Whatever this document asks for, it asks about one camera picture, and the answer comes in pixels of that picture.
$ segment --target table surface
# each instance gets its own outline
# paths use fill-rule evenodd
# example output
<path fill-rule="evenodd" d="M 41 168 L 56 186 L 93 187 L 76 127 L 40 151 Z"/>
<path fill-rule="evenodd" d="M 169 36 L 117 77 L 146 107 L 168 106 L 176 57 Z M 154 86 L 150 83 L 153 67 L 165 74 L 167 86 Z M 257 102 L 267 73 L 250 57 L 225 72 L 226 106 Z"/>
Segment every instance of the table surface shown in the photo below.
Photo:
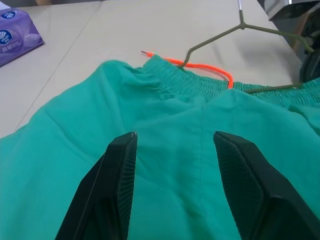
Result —
<path fill-rule="evenodd" d="M 246 23 L 276 29 L 256 0 L 244 1 L 242 9 Z M 6 109 L 1 106 L 1 113 L 9 114 L 15 117 L 15 123 L 19 122 L 15 129 L 25 125 L 50 99 L 85 80 L 104 61 L 117 59 L 140 67 L 148 60 L 140 53 L 141 50 L 183 60 L 189 48 L 239 24 L 236 0 L 108 0 L 102 2 L 91 15 L 58 67 L 43 79 L 41 86 L 33 83 L 27 87 L 28 82 L 23 84 L 28 91 L 33 91 L 32 97 L 38 95 L 36 99 L 26 102 L 24 95 L 16 97 L 14 104 Z M 44 40 L 48 45 L 49 37 L 44 37 Z M 237 30 L 196 50 L 190 62 L 225 69 L 235 81 L 269 86 L 297 82 L 301 65 L 283 37 L 250 29 Z M 16 70 L 16 82 L 11 84 L 11 92 L 15 88 L 23 89 L 14 85 L 22 81 L 24 69 L 21 70 L 22 66 L 18 63 L 12 64 L 16 66 L 10 67 L 11 63 L 6 66 Z M 37 76 L 37 68 L 33 66 L 31 69 L 30 66 L 30 76 Z M 219 78 L 200 70 L 196 73 Z M 4 130 L 7 128 L 1 124 L 0 137 L 4 135 Z"/>
<path fill-rule="evenodd" d="M 0 137 L 14 132 L 100 2 L 22 7 L 45 41 L 0 67 Z"/>

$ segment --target teal fabric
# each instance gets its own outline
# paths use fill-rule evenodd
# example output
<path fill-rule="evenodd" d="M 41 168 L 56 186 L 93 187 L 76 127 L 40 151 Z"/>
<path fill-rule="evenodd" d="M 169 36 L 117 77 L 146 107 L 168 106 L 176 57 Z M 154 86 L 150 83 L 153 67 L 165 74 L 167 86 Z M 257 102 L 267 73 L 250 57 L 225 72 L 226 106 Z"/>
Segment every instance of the teal fabric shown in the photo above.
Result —
<path fill-rule="evenodd" d="M 320 217 L 320 80 L 258 85 L 183 71 L 158 56 L 108 61 L 0 140 L 0 239 L 54 239 L 78 184 L 113 138 L 138 135 L 131 240 L 239 240 L 213 143 L 254 142 Z"/>

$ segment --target tissue box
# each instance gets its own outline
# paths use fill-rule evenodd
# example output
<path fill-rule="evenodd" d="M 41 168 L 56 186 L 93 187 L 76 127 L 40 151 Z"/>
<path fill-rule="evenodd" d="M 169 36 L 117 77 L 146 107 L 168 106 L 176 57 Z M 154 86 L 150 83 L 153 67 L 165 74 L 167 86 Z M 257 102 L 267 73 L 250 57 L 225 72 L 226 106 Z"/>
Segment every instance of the tissue box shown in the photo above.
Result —
<path fill-rule="evenodd" d="M 0 11 L 0 67 L 44 43 L 28 13 Z"/>

